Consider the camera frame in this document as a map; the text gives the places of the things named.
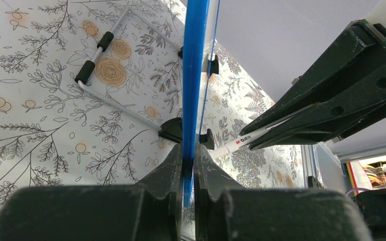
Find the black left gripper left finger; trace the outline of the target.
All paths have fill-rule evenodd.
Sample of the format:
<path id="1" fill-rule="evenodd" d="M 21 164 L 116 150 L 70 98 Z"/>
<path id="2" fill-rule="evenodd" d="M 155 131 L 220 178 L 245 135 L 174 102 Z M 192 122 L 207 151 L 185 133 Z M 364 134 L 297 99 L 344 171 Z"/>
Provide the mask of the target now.
<path id="1" fill-rule="evenodd" d="M 132 185 L 50 186 L 14 193 L 0 240 L 180 240 L 182 147 Z"/>

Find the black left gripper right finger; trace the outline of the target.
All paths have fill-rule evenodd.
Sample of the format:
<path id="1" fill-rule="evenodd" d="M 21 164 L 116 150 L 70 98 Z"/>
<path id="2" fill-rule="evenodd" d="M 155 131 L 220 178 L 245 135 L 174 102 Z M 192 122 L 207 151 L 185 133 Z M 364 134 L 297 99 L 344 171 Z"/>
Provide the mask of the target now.
<path id="1" fill-rule="evenodd" d="M 358 206 L 327 189 L 245 188 L 197 145 L 197 240 L 372 240 Z"/>

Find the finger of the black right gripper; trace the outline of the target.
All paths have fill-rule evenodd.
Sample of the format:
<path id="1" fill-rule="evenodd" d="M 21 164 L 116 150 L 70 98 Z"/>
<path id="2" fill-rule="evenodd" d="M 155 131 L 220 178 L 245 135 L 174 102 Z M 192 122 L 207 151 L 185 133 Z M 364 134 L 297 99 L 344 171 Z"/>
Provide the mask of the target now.
<path id="1" fill-rule="evenodd" d="M 280 100 L 244 127 L 249 134 L 291 117 L 317 102 L 327 101 L 386 64 L 386 28 L 354 21 L 332 42 Z"/>
<path id="2" fill-rule="evenodd" d="M 386 118 L 386 64 L 333 98 L 311 104 L 254 140 L 250 150 L 342 139 Z"/>

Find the white orange whiteboard marker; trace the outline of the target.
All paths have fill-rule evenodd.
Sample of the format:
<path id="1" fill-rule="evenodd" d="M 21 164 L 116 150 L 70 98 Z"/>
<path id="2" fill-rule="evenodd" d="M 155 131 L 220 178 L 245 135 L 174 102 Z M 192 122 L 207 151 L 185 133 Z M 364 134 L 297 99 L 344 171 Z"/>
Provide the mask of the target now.
<path id="1" fill-rule="evenodd" d="M 218 147 L 215 150 L 210 151 L 210 156 L 212 159 L 217 159 L 220 157 L 223 157 L 229 153 L 232 153 L 238 149 L 240 149 L 243 146 L 246 146 L 250 144 L 251 142 L 257 140 L 260 136 L 264 135 L 265 133 L 269 132 L 276 126 L 286 122 L 289 119 L 289 117 L 283 118 L 281 120 L 277 120 L 275 122 L 270 123 L 267 126 L 264 126 L 262 128 L 259 128 L 255 131 L 250 132 L 249 134 L 245 134 L 243 136 L 238 137 L 235 140 L 230 141 L 229 143 L 223 145 L 222 147 Z"/>

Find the blue framed whiteboard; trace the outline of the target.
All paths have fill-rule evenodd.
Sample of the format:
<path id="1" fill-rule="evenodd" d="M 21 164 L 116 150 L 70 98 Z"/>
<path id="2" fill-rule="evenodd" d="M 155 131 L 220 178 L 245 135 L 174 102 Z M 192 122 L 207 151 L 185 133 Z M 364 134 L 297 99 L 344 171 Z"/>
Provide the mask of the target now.
<path id="1" fill-rule="evenodd" d="M 141 21 L 143 21 L 149 28 L 157 33 L 164 41 L 169 43 L 179 53 L 182 59 L 182 166 L 181 173 L 183 180 L 183 205 L 190 207 L 190 199 L 192 194 L 192 187 L 195 178 L 193 175 L 194 152 L 196 150 L 196 143 L 201 141 L 202 128 L 199 127 L 198 120 L 201 110 L 202 121 L 205 111 L 206 101 L 204 100 L 202 108 L 200 108 L 200 85 L 202 80 L 202 73 L 206 73 L 207 77 L 212 74 L 218 74 L 219 63 L 218 56 L 214 54 L 214 45 L 217 33 L 219 8 L 221 1 L 188 1 L 186 7 L 186 18 L 184 25 L 184 40 L 182 48 L 173 43 L 165 35 L 157 33 L 157 29 L 150 25 L 141 15 L 138 15 L 132 8 L 125 8 L 120 14 L 112 28 L 105 32 L 103 37 L 97 43 L 97 49 L 90 60 L 85 61 L 80 71 L 76 75 L 74 81 L 78 86 L 86 90 L 88 93 L 95 95 L 101 100 L 105 101 L 104 96 L 98 92 L 93 91 L 86 86 L 88 79 L 93 71 L 98 73 L 99 57 L 107 50 L 111 43 L 115 43 L 114 32 L 120 25 L 125 15 L 132 12 Z"/>

